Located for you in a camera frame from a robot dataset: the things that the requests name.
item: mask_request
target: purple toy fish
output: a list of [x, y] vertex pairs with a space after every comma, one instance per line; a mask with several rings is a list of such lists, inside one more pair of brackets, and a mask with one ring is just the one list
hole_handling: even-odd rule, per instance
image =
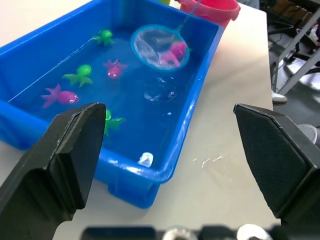
[[109, 59], [107, 63], [103, 64], [103, 66], [108, 68], [107, 75], [110, 79], [119, 78], [122, 75], [121, 70], [128, 67], [127, 65], [121, 64], [118, 59], [116, 59], [114, 63]]
[[184, 41], [177, 41], [170, 47], [170, 51], [166, 52], [160, 59], [160, 64], [174, 63], [177, 67], [180, 67], [179, 58], [181, 58], [187, 49], [187, 44]]
[[79, 97], [71, 91], [61, 91], [61, 86], [58, 84], [54, 89], [46, 88], [51, 95], [42, 95], [41, 97], [45, 100], [43, 109], [51, 106], [55, 101], [61, 104], [75, 104], [79, 101]]

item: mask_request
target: white table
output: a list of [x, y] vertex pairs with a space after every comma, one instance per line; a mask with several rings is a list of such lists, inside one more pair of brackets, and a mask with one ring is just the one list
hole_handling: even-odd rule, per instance
[[[0, 46], [85, 2], [0, 1], [0, 23], [6, 23], [0, 24]], [[86, 208], [77, 211], [72, 222], [59, 226], [54, 240], [78, 240], [88, 226], [165, 229], [177, 224], [189, 228], [225, 224], [237, 228], [250, 223], [267, 228], [279, 222], [251, 174], [233, 114], [236, 103], [272, 109], [266, 14], [241, 7], [238, 19], [223, 34], [206, 76], [175, 174], [160, 188], [153, 206], [136, 208], [94, 180]], [[0, 143], [0, 184], [21, 155]], [[213, 162], [219, 156], [223, 158]]]

